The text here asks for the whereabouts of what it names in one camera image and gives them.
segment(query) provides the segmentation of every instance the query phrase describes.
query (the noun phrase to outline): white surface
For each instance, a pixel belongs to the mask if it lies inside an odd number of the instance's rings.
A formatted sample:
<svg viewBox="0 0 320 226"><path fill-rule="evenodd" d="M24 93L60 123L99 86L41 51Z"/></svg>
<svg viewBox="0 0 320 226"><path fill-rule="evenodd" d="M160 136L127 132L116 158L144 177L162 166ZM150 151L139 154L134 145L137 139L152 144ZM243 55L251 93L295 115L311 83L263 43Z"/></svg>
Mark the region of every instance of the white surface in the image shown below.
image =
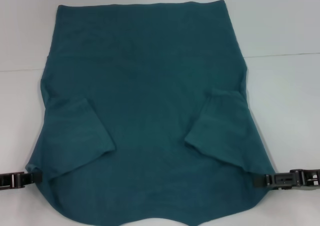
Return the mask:
<svg viewBox="0 0 320 226"><path fill-rule="evenodd" d="M44 107L39 81L59 4L149 4L216 0L0 0L0 174L24 169ZM225 0L248 66L248 101L279 172L320 168L320 0ZM320 222L320 189L274 191L255 208L205 226L311 226ZM0 225L75 226L34 185L0 191ZM147 219L131 226L178 226Z"/></svg>

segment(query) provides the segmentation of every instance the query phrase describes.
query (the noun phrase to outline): white table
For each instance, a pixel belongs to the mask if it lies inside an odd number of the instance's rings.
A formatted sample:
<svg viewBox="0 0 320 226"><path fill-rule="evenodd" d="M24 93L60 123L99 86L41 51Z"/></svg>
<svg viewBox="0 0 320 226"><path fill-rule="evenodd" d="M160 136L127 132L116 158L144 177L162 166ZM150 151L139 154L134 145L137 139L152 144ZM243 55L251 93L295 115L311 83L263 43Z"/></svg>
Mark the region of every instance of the white table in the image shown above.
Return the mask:
<svg viewBox="0 0 320 226"><path fill-rule="evenodd" d="M0 174L24 169L43 123L39 82L60 4L217 0L0 0ZM248 66L248 101L279 172L320 168L320 0L225 0ZM255 208L206 226L312 226L320 190L273 191ZM34 185L0 191L0 225L75 226ZM132 226L177 226L146 219Z"/></svg>

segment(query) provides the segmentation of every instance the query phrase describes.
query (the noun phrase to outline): folded shirt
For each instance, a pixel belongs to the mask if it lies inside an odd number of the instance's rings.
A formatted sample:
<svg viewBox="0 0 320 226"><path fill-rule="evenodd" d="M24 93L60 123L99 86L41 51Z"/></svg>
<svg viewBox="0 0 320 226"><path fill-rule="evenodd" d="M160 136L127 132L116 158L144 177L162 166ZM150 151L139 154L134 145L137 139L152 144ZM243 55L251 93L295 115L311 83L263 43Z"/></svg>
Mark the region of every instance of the folded shirt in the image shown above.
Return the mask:
<svg viewBox="0 0 320 226"><path fill-rule="evenodd" d="M223 0L59 6L29 172L64 216L197 226L254 207L274 172Z"/></svg>

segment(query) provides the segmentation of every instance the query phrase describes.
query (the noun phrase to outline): teal fabric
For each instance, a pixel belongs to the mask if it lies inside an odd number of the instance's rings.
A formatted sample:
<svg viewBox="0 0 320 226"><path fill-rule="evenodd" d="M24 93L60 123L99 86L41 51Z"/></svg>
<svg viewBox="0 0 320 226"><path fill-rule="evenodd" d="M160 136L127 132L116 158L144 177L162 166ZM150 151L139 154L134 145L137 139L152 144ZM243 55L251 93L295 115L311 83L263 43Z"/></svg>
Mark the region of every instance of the teal fabric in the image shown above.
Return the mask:
<svg viewBox="0 0 320 226"><path fill-rule="evenodd" d="M59 6L29 172L64 216L196 226L254 207L274 170L223 0Z"/></svg>

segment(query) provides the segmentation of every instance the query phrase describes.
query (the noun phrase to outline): teal garment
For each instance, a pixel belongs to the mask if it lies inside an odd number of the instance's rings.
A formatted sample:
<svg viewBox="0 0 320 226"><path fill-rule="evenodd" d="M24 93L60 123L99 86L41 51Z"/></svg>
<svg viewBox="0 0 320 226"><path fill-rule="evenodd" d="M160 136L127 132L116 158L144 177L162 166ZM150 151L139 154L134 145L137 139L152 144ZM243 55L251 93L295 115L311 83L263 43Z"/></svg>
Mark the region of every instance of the teal garment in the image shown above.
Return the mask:
<svg viewBox="0 0 320 226"><path fill-rule="evenodd" d="M64 216L197 226L254 207L274 170L223 0L59 6L29 172Z"/></svg>

